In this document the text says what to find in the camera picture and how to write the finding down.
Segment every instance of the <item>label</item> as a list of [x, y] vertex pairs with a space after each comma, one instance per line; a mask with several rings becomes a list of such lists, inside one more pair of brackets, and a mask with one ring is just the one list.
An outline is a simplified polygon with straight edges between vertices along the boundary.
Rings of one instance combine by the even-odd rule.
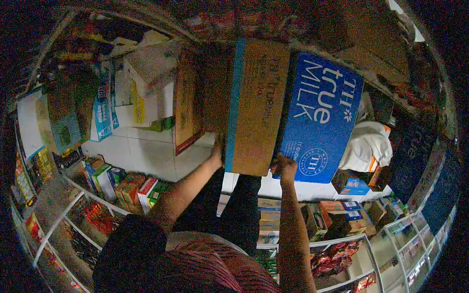
[[351, 211], [350, 213], [347, 213], [349, 217], [359, 217], [360, 214], [357, 211]]
[[357, 204], [355, 202], [344, 202], [344, 205], [348, 208], [357, 206]]

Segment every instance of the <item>white tiled wall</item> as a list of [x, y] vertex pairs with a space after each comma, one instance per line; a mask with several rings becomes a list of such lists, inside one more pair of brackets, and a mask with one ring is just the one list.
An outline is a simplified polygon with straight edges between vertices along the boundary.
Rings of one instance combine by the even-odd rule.
[[[138, 171], [154, 174], [163, 180], [178, 181], [197, 168], [210, 156], [215, 134], [207, 133], [194, 145], [173, 156], [173, 136], [171, 131], [155, 132], [136, 128], [118, 128], [113, 135], [97, 143], [88, 141], [82, 145], [86, 155], [101, 154], [107, 163], [124, 168], [126, 171]], [[222, 192], [231, 193], [238, 181], [239, 174], [225, 173]], [[281, 198], [280, 180], [273, 179], [268, 173], [262, 177], [259, 195]], [[363, 201], [368, 198], [389, 194], [368, 192], [367, 195], [350, 198], [338, 195], [331, 183], [295, 182], [299, 201], [317, 199]]]

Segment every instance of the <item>person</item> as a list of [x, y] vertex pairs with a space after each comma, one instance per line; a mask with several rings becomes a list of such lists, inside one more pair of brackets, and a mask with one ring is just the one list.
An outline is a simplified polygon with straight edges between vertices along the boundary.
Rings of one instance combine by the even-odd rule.
[[315, 292], [306, 226], [296, 198], [297, 164], [279, 154], [282, 203], [277, 267], [280, 285], [253, 256], [259, 236], [261, 178], [240, 175], [216, 216], [224, 170], [220, 147], [148, 216], [127, 215], [94, 268], [96, 292]]

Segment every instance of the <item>stack of boxes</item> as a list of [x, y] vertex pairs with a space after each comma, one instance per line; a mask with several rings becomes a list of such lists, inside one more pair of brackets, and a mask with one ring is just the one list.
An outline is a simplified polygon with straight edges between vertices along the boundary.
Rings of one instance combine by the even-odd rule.
[[259, 198], [257, 206], [260, 213], [258, 244], [277, 244], [280, 236], [281, 201]]
[[134, 214], [147, 214], [169, 183], [106, 164], [102, 158], [82, 160], [83, 174], [89, 189], [102, 199], [117, 204]]

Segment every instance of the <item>blue box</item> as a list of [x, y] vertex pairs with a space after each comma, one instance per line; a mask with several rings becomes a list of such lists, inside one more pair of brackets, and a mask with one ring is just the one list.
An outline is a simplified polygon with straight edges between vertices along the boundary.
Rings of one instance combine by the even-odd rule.
[[360, 210], [360, 206], [358, 205], [358, 202], [351, 201], [351, 202], [342, 202], [342, 205], [344, 206], [344, 209], [346, 211], [355, 211], [355, 210]]
[[298, 163], [295, 181], [329, 183], [355, 124], [363, 78], [310, 53], [292, 61], [296, 71], [280, 152]]
[[360, 213], [359, 210], [351, 211], [349, 213], [345, 214], [345, 219], [347, 221], [356, 221], [356, 220], [361, 220], [363, 219], [362, 214]]
[[370, 190], [370, 187], [365, 181], [355, 178], [349, 178], [345, 187], [339, 193], [341, 195], [365, 195]]

